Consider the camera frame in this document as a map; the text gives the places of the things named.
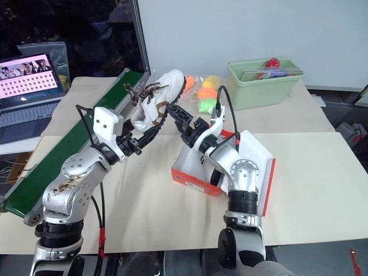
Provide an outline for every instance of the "green plastic basket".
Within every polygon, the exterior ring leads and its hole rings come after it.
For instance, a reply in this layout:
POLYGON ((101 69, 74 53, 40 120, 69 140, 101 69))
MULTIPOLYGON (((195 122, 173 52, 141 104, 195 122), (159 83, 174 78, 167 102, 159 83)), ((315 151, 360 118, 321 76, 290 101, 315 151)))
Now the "green plastic basket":
MULTIPOLYGON (((268 60, 229 62, 227 88, 235 110, 278 104, 291 92, 296 82, 302 79, 302 72, 293 73, 294 76, 258 80, 255 78, 259 73, 247 72, 263 69, 268 60)), ((281 69, 300 70, 287 58, 278 57, 278 60, 281 69)))

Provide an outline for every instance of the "beige tabletop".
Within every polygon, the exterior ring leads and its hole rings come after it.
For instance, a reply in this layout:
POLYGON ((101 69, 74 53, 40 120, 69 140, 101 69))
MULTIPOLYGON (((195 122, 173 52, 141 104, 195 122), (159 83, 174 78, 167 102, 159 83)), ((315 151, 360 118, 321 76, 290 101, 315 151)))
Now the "beige tabletop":
MULTIPOLYGON (((80 78, 76 81, 90 84, 93 80, 80 78)), ((263 130, 259 128, 258 132, 263 134, 254 135, 276 157, 269 205, 263 218, 265 243, 275 245, 367 238, 368 222, 363 218, 368 212, 365 199, 368 175, 341 135, 332 132, 333 129, 329 130, 331 125, 307 94, 304 85, 299 83, 298 86, 301 89, 294 88, 290 98, 279 104, 283 105, 283 109, 263 107, 270 109, 268 116, 275 124, 277 116, 286 120, 283 124, 273 125, 269 131, 266 128, 268 124, 251 125, 253 129, 262 125, 263 130), (300 106, 307 105, 304 110, 311 113, 316 109, 321 116, 314 120, 311 114, 298 112, 295 116, 288 115, 286 101, 293 101, 293 97, 305 99, 302 104, 299 103, 300 106), (299 122, 304 122, 304 129, 299 122)), ((292 106, 289 109, 295 110, 293 106, 298 101, 289 104, 292 106)), ((239 114, 262 114, 260 109, 237 113, 240 130, 245 129, 246 124, 239 114)), ((173 129, 167 128, 167 125, 164 127, 167 135, 163 129, 140 156, 132 155, 124 164, 115 164, 103 181, 106 252, 217 246, 219 231, 224 227, 227 196, 211 197, 172 180, 170 167, 183 144, 178 135, 169 135, 170 131, 174 132, 173 129)), ((28 167, 38 163, 61 137, 56 129, 45 135, 28 167)), ((98 190, 94 193, 97 201, 100 199, 98 190)), ((82 253, 96 253, 98 223, 92 206, 88 209, 82 234, 85 239, 82 253)), ((24 225, 21 218, 10 213, 0 215, 0 254, 32 254, 36 240, 34 229, 24 225), (15 235, 21 236, 22 242, 14 242, 15 235)))

